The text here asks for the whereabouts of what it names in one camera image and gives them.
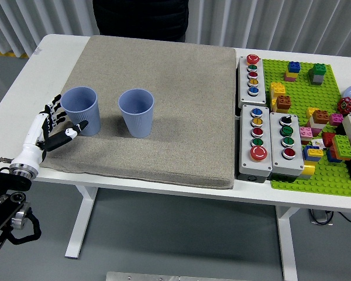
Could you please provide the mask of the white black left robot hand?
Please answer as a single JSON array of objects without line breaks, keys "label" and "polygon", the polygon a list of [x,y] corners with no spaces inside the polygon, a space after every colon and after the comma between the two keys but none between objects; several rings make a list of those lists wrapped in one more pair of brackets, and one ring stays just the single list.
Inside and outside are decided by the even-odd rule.
[{"label": "white black left robot hand", "polygon": [[23,143],[19,156],[9,166],[10,174],[35,179],[46,153],[72,141],[88,125],[88,121],[78,121],[75,125],[50,135],[51,131],[66,120],[66,112],[61,109],[61,95],[57,95],[36,115]]}]

